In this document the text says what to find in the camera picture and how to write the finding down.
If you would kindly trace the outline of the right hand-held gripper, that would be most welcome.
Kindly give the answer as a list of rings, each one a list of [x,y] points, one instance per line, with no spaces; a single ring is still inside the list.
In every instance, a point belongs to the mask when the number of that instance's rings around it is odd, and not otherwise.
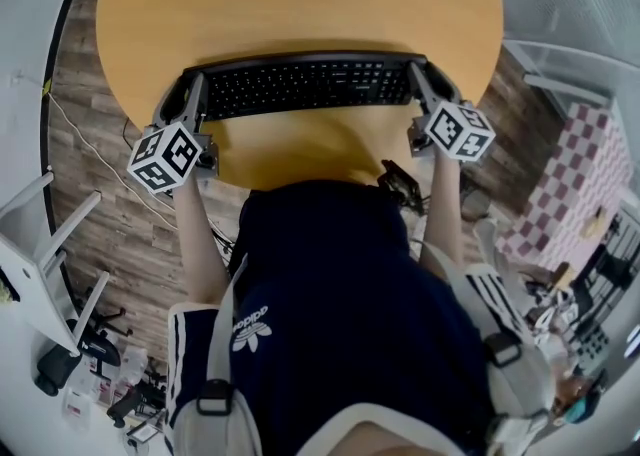
[[[411,155],[422,157],[429,149],[439,148],[454,160],[479,161],[495,139],[486,116],[469,105],[459,105],[459,89],[431,61],[424,70],[411,61],[407,77],[411,95],[423,113],[413,119],[407,131]]]

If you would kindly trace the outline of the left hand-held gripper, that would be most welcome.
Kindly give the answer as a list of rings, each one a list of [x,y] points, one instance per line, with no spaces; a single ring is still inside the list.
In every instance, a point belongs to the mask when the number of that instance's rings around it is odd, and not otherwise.
[[[198,180],[217,178],[218,147],[210,135],[196,134],[205,114],[204,74],[177,78],[153,115],[155,126],[166,127],[145,129],[144,137],[133,147],[127,172],[151,194],[172,191],[190,176]]]

